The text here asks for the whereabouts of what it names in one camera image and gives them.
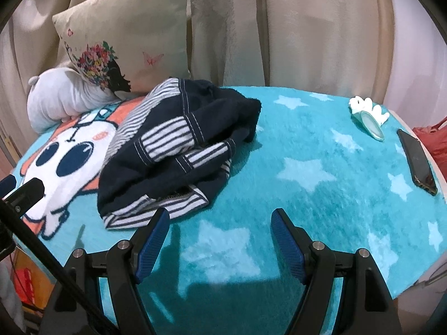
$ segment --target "beige pillow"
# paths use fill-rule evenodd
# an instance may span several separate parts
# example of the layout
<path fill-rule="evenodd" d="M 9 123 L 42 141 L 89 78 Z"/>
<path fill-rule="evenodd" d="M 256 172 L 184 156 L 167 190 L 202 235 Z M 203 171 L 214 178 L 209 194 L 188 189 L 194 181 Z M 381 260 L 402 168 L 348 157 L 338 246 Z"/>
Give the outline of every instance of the beige pillow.
<path fill-rule="evenodd" d="M 86 0 L 53 23 L 85 79 L 113 92 L 148 93 L 169 76 L 189 77 L 186 2 Z"/>

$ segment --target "flower print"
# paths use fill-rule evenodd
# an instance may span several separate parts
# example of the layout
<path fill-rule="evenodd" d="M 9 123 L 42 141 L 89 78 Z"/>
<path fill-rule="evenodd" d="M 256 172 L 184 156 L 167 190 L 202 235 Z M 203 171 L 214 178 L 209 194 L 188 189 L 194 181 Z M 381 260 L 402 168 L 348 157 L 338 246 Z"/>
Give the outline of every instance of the flower print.
<path fill-rule="evenodd" d="M 110 77 L 107 74 L 109 71 L 108 63 L 118 59 L 118 57 L 106 41 L 92 46 L 87 44 L 80 57 L 71 54 L 72 49 L 67 43 L 65 43 L 65 48 L 86 79 L 102 89 L 110 86 Z"/>

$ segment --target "pink cheek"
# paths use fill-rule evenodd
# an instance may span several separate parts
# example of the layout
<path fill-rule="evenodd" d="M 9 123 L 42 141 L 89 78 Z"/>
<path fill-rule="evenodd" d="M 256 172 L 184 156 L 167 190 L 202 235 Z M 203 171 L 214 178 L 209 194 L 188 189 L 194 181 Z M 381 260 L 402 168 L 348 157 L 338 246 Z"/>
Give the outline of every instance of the pink cheek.
<path fill-rule="evenodd" d="M 96 135 L 93 136 L 93 140 L 94 141 L 99 141 L 102 140 L 103 138 L 106 138 L 109 135 L 109 133 L 107 131 L 102 131 L 100 133 L 97 133 Z"/>

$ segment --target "phone screen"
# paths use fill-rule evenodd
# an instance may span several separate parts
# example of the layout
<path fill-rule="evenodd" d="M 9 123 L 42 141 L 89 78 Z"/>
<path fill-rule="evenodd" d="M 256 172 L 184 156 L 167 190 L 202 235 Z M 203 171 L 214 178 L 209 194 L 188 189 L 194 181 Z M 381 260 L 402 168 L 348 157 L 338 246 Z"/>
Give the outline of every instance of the phone screen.
<path fill-rule="evenodd" d="M 434 181 L 434 176 L 425 155 L 424 149 L 418 139 L 408 133 L 397 130 L 397 135 L 401 140 L 408 165 L 410 166 L 411 177 L 416 186 L 423 188 L 431 195 L 438 193 L 438 188 Z"/>

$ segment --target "navy striped clothing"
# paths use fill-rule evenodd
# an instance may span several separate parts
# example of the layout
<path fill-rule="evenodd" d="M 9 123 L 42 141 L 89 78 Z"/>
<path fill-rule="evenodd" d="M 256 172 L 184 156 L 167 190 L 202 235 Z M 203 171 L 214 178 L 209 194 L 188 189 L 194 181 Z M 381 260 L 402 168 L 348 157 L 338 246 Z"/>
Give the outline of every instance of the navy striped clothing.
<path fill-rule="evenodd" d="M 231 159 L 254 138 L 261 102 L 207 81 L 170 78 L 119 126 L 99 178 L 106 228 L 147 225 L 207 206 L 230 176 Z"/>

